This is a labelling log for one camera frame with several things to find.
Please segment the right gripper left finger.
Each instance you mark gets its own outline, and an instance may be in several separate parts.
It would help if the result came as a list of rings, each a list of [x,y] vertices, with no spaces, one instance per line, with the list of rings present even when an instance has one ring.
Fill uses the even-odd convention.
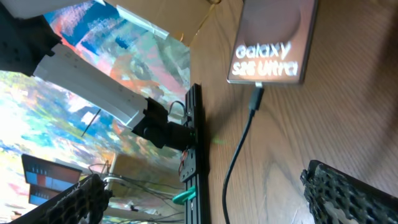
[[[108,208],[111,190],[92,174],[10,224],[99,224]]]

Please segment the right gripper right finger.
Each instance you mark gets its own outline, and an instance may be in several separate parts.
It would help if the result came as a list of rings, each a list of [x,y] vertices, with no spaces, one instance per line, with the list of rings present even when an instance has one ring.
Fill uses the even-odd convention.
[[[300,180],[315,223],[397,223],[397,197],[318,160]]]

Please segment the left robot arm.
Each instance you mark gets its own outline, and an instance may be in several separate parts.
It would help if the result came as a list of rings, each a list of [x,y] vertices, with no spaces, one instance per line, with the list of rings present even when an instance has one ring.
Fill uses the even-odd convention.
[[[122,86],[83,60],[50,27],[41,2],[1,1],[1,70],[56,84],[118,119],[154,146],[196,147],[196,129],[168,120],[152,98]]]

